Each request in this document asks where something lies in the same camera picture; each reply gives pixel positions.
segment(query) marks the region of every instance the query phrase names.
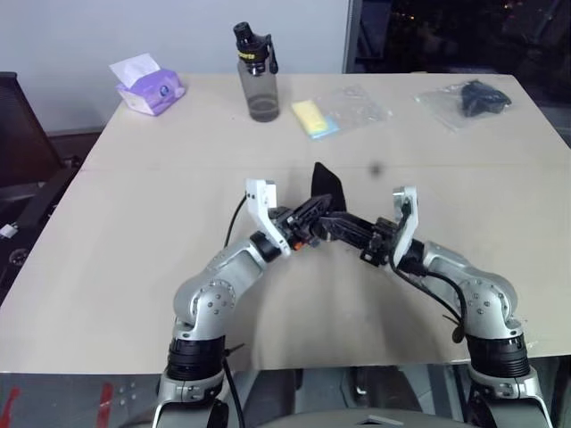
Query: table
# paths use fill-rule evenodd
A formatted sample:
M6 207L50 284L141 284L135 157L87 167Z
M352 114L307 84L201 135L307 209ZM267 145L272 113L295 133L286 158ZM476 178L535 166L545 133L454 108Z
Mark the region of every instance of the table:
M0 309L0 370L158 373L172 297L221 247L247 177L274 179L278 202L310 191L314 161L343 181L349 210L393 215L392 189L418 187L417 238L507 277L532 357L571 352L570 151L511 76L505 114L458 133L413 96L462 75L280 75L282 113L247 116L237 76L184 76L159 118L120 105ZM360 84L385 123L310 140L288 105ZM380 174L373 167L380 166ZM240 214L234 238L253 222ZM236 307L234 368L451 362L467 357L424 295L342 243L279 259Z

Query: office chair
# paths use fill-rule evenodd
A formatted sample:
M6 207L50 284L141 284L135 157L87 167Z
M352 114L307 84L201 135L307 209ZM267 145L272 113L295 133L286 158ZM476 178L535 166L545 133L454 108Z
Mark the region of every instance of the office chair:
M50 145L16 73L0 72L0 304L76 172Z

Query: tissue box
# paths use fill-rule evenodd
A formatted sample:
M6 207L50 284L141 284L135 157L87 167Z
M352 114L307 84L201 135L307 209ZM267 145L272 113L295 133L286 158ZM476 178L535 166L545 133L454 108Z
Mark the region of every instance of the tissue box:
M177 73L161 69L148 53L111 66L120 79L115 88L133 110L158 116L184 93Z

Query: clear plastic bag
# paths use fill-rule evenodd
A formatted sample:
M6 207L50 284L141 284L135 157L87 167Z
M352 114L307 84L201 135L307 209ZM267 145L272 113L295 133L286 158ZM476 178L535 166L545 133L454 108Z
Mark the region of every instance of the clear plastic bag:
M295 108L294 113L311 138L321 138L365 127L384 121L391 115L391 112L372 101L359 85L342 87L308 101L319 110L315 114L318 116L320 114L318 120L323 125L321 128L310 129Z
M511 105L507 95L479 80L424 92L417 95L415 100L455 131L480 119L503 113Z

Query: water bottle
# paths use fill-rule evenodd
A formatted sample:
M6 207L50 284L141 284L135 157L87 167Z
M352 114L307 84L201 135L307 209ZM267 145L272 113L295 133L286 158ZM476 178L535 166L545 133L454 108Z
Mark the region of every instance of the water bottle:
M270 122L279 114L277 103L277 62L271 35L252 33L247 22L234 26L238 48L238 73L250 116Z

